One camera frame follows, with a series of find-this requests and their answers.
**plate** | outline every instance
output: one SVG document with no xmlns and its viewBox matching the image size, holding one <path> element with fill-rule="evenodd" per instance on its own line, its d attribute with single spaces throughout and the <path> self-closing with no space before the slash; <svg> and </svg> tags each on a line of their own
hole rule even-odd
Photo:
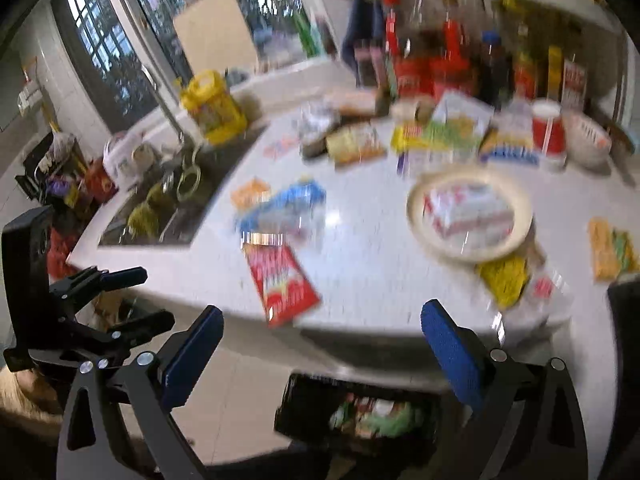
<svg viewBox="0 0 640 480">
<path fill-rule="evenodd" d="M 490 247 L 460 251 L 444 239 L 423 217 L 424 196 L 432 189 L 449 187 L 454 184 L 478 184 L 490 186 L 513 211 L 513 228 L 497 244 Z M 452 166 L 445 171 L 425 174 L 415 184 L 406 202 L 409 226 L 420 244 L 426 250 L 435 250 L 442 256 L 459 262 L 478 264 L 497 260 L 516 250 L 525 240 L 531 222 L 533 209 L 526 193 L 505 175 L 482 166 Z"/>
</svg>

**yellow bottle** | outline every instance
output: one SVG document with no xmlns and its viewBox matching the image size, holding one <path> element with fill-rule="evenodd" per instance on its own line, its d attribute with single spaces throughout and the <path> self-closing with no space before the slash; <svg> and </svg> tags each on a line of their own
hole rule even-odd
<svg viewBox="0 0 640 480">
<path fill-rule="evenodd" d="M 214 70 L 194 76 L 180 92 L 180 101 L 211 144 L 226 142 L 246 129 L 246 116 Z"/>
</svg>

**bowl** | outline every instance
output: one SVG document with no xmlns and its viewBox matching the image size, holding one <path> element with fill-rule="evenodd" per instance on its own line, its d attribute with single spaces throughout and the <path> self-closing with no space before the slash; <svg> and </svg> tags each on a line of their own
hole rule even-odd
<svg viewBox="0 0 640 480">
<path fill-rule="evenodd" d="M 562 114 L 569 157 L 585 168 L 597 168 L 607 161 L 611 150 L 609 134 L 585 114 L 568 111 Z"/>
</svg>

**dish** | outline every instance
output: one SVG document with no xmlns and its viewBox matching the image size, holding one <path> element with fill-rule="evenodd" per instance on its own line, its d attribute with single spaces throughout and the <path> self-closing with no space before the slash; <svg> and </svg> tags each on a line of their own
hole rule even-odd
<svg viewBox="0 0 640 480">
<path fill-rule="evenodd" d="M 463 248 L 443 238 L 436 227 L 425 221 L 424 198 L 432 190 L 457 185 L 489 186 L 513 211 L 513 227 L 495 245 Z M 505 175 L 473 164 L 451 166 L 445 171 L 425 174 L 409 192 L 406 202 L 409 226 L 425 250 L 435 250 L 442 256 L 459 262 L 479 264 L 497 260 L 516 250 L 527 237 L 533 220 L 533 209 L 524 191 Z"/>
<path fill-rule="evenodd" d="M 569 156 L 585 168 L 597 168 L 606 162 L 611 138 L 598 123 L 580 112 L 562 114 Z"/>
</svg>

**red cup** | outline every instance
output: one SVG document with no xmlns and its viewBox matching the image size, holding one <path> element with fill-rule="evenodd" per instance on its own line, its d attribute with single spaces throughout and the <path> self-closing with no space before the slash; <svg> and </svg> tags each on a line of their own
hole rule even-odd
<svg viewBox="0 0 640 480">
<path fill-rule="evenodd" d="M 537 99 L 531 105 L 533 144 L 545 156 L 565 157 L 564 126 L 560 111 L 560 103 L 551 99 Z"/>
</svg>

